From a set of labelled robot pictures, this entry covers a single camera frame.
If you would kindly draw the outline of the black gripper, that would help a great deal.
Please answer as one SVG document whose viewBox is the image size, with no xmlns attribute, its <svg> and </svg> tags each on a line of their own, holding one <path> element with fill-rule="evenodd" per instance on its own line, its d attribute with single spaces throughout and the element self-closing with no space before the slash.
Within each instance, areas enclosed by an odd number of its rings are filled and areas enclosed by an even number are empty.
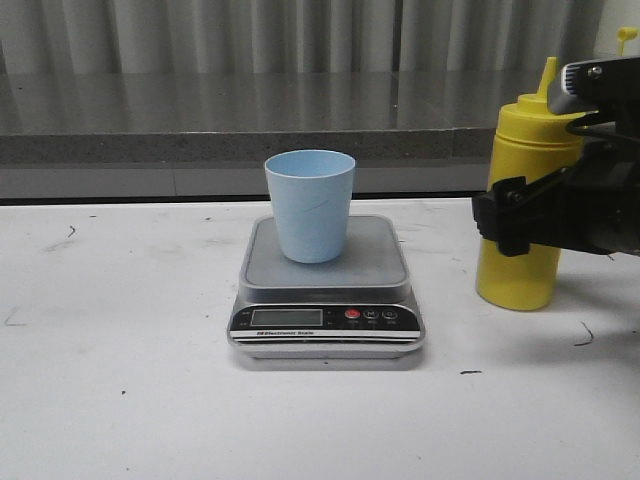
<svg viewBox="0 0 640 480">
<path fill-rule="evenodd" d="M 480 235 L 506 257 L 528 254 L 533 244 L 637 255 L 639 109 L 590 113 L 567 131 L 590 141 L 565 181 L 561 168 L 531 183 L 524 176 L 495 182 L 472 198 Z"/>
</svg>

